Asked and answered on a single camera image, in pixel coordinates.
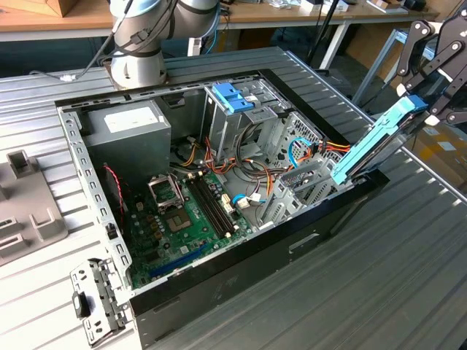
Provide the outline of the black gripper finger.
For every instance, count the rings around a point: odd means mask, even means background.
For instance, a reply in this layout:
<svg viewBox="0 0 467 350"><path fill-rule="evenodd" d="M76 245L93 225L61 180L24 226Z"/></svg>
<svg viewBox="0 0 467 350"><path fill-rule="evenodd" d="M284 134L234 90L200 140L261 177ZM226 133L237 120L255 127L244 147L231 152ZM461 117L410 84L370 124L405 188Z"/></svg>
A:
<svg viewBox="0 0 467 350"><path fill-rule="evenodd" d="M421 66L420 60L426 44L435 39L434 57ZM409 29L396 69L401 84L397 94L414 91L432 73L446 78L453 93L466 84L466 7L444 22L417 20Z"/></svg>
<svg viewBox="0 0 467 350"><path fill-rule="evenodd" d="M450 125L466 122L466 54L438 54L425 66L425 75L437 71L448 85L431 98L425 123L435 126L441 121Z"/></svg>

